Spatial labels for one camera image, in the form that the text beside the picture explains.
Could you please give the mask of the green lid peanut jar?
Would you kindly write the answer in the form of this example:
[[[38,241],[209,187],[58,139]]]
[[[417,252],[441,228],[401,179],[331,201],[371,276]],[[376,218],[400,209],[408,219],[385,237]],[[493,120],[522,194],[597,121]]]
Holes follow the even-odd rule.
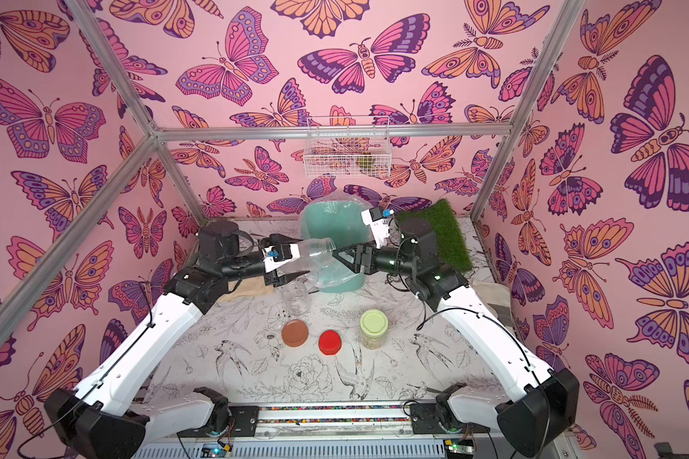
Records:
[[[387,339],[390,328],[386,314],[377,309],[367,310],[360,317],[361,340],[369,349],[381,347]]]

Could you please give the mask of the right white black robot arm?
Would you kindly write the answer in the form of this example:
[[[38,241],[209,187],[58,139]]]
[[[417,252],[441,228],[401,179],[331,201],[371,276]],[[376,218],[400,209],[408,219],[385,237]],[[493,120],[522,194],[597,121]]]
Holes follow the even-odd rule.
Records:
[[[440,259],[432,225],[409,218],[399,226],[400,243],[388,247],[389,227],[371,225],[373,241],[333,252],[353,273],[391,273],[431,310],[445,319],[488,364],[507,398],[490,402],[465,387],[447,396],[451,416],[461,424],[499,430],[517,453],[539,458],[576,418],[579,381],[570,369],[553,369],[530,351],[482,303],[462,273]]]

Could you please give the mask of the red lid peanut jar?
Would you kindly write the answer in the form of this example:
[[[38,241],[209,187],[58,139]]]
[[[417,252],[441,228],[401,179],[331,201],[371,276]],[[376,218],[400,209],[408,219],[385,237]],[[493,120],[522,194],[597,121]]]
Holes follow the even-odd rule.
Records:
[[[336,246],[332,239],[306,239],[283,246],[286,259],[277,268],[279,273],[308,272],[317,275],[336,262],[333,252]]]

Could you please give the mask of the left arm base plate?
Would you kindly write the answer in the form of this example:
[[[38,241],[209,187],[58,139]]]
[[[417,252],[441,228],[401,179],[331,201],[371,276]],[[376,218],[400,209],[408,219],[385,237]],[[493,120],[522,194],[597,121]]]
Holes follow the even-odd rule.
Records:
[[[208,422],[207,436],[253,437],[258,426],[260,407],[257,405],[226,405],[215,409]]]

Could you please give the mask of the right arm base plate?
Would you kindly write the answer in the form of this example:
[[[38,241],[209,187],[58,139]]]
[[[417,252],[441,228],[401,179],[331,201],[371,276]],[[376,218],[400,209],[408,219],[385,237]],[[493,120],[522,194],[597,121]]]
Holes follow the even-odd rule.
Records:
[[[415,400],[405,401],[402,405],[404,414],[411,420],[411,429],[415,434],[465,434],[489,433],[486,426],[461,422],[453,415],[448,405],[441,403],[422,403]]]

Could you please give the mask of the peanut jar clear plastic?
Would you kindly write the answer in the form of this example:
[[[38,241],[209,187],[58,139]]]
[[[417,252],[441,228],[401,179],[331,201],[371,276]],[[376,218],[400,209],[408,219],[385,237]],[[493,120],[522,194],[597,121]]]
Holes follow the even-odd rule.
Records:
[[[302,281],[292,281],[281,287],[281,298],[292,317],[300,317],[310,310],[307,287]]]

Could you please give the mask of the red jar lid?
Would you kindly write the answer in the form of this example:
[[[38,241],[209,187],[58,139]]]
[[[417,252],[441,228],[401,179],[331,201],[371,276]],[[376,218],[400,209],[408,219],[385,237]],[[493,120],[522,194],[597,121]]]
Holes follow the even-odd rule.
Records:
[[[321,334],[318,340],[318,347],[320,352],[326,356],[335,356],[342,349],[342,338],[338,332],[334,330],[326,330]]]

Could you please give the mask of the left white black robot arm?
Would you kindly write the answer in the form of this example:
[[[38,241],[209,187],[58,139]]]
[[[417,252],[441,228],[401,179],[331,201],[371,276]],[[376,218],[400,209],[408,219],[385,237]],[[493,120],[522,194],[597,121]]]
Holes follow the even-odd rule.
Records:
[[[151,371],[220,296],[246,279],[279,287],[331,260],[331,242],[274,233],[252,241],[232,221],[208,223],[197,233],[198,250],[174,275],[149,314],[93,373],[72,389],[55,390],[44,404],[60,441],[85,458],[130,458],[141,447],[185,430],[226,434],[228,399],[199,387],[184,398],[146,407],[133,400]]]

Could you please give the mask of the brown jar lid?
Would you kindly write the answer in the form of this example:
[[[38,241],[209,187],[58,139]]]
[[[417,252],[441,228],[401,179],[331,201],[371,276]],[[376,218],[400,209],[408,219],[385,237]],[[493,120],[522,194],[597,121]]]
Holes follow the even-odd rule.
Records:
[[[300,319],[292,319],[281,329],[281,339],[283,343],[291,348],[303,346],[309,337],[308,326]]]

